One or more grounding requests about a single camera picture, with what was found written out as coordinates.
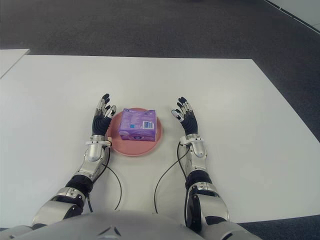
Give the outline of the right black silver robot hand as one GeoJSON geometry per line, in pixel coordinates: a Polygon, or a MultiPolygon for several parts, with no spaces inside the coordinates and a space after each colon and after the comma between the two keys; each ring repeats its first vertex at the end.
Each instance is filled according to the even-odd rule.
{"type": "Polygon", "coordinates": [[[172,115],[180,122],[185,135],[198,134],[198,122],[191,104],[183,96],[176,103],[179,108],[172,109],[172,115]]]}

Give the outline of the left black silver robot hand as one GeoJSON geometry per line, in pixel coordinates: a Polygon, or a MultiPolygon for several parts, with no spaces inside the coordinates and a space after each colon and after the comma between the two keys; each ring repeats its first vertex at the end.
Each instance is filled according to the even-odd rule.
{"type": "Polygon", "coordinates": [[[117,107],[109,105],[110,94],[104,94],[99,100],[92,120],[92,135],[105,136],[112,118],[114,117],[117,107]]]}

